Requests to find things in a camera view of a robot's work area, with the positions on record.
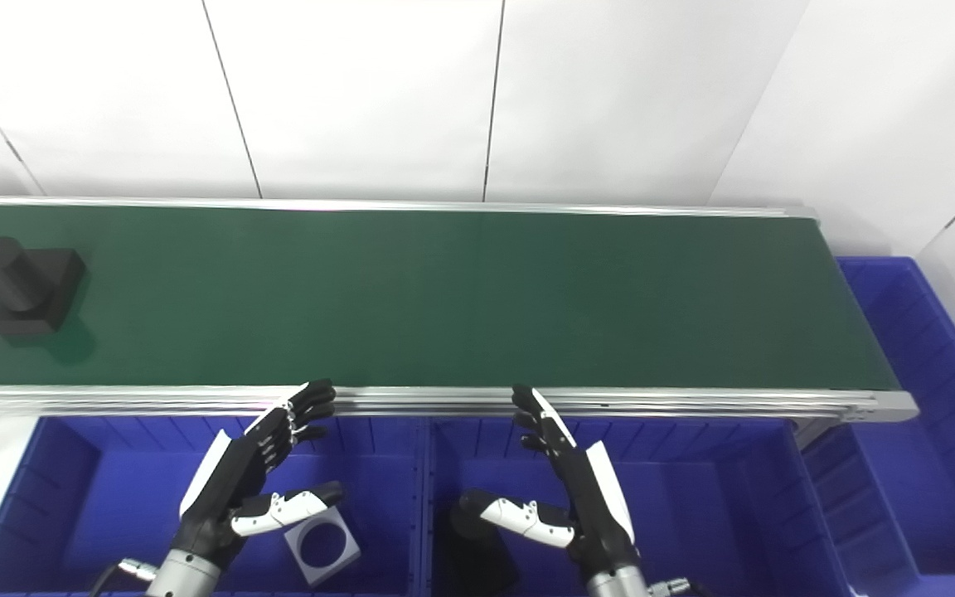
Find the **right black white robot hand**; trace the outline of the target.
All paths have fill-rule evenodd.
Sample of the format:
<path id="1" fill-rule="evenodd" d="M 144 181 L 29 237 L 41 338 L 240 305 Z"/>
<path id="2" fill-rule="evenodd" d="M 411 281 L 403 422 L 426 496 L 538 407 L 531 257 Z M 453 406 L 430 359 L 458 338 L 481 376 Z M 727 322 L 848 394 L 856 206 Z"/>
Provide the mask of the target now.
<path id="1" fill-rule="evenodd" d="M 515 424 L 526 430 L 521 444 L 547 457 L 570 506 L 561 509 L 470 488 L 458 500 L 459 509 L 485 524 L 564 549 L 586 585 L 622 575 L 639 577 L 632 515 L 605 445 L 579 447 L 557 409 L 533 386 L 516 383 L 511 402 Z"/>

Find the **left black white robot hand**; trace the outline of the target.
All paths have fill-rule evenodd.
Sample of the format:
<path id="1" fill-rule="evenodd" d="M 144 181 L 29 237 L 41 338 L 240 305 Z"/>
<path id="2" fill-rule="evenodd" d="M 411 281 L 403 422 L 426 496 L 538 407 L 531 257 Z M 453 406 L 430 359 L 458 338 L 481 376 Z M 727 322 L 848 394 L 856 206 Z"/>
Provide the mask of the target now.
<path id="1" fill-rule="evenodd" d="M 170 552 L 183 562 L 205 561 L 225 571 L 249 537 L 335 507 L 345 496 L 337 481 L 263 492 L 269 473 L 284 464 L 298 443 L 325 437 L 326 428 L 314 422 L 333 415 L 335 397 L 329 379 L 309 381 L 266 408 L 240 437 L 220 432 L 183 495 Z"/>

